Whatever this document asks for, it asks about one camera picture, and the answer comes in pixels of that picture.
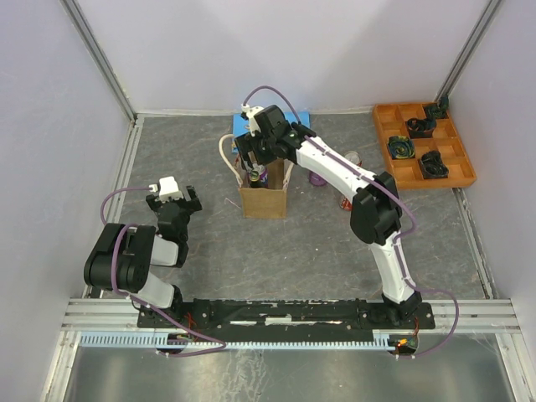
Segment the purple soda can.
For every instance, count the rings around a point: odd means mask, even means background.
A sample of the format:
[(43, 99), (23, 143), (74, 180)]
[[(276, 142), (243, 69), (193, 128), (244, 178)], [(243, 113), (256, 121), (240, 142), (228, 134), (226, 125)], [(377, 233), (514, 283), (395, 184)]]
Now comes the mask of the purple soda can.
[(256, 163), (253, 164), (253, 168), (249, 171), (249, 176), (251, 174), (258, 174), (260, 176), (260, 180), (263, 183), (262, 188), (268, 188), (268, 172), (266, 168), (263, 165), (258, 165)]
[(316, 186), (316, 187), (322, 187), (327, 184), (324, 178), (322, 178), (320, 175), (318, 175), (317, 173), (313, 171), (309, 172), (308, 178), (309, 178), (309, 182), (311, 183), (311, 185)]

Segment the red cola can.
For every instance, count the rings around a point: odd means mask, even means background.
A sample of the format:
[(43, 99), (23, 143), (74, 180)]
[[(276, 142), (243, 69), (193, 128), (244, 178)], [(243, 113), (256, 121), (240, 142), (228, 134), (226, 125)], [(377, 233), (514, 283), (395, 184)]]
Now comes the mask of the red cola can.
[(362, 158), (360, 157), (360, 155), (355, 152), (355, 151), (350, 151), (350, 152), (346, 152), (344, 154), (344, 157), (349, 160), (351, 163), (357, 165), (357, 166), (362, 166)]
[(351, 211), (352, 210), (352, 202), (348, 198), (346, 198), (344, 196), (341, 197), (340, 202), (339, 202), (339, 206), (345, 211)]

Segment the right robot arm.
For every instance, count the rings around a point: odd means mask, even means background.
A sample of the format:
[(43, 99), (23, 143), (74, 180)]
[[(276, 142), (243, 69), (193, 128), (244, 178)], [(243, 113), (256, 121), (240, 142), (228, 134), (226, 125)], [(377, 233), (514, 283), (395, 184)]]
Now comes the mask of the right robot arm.
[(400, 218), (407, 208), (394, 178), (361, 168), (331, 149), (299, 121), (289, 122), (276, 105), (241, 107), (247, 132), (236, 139), (244, 166), (287, 160), (326, 180), (351, 201), (350, 227), (368, 245), (382, 281), (385, 320), (404, 327), (415, 317), (422, 296), (415, 288), (401, 246)]

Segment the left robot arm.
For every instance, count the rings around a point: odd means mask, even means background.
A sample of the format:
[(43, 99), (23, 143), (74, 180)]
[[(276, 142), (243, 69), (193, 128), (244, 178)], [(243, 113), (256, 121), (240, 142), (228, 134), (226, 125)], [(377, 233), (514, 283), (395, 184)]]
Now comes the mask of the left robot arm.
[(189, 251), (188, 224), (203, 207), (195, 187), (188, 185), (182, 192), (172, 177), (147, 190), (146, 203), (157, 226), (105, 223), (85, 263), (84, 280), (88, 286), (130, 296), (145, 308), (156, 307), (157, 318), (175, 327), (185, 317), (182, 293), (150, 268), (183, 267)]

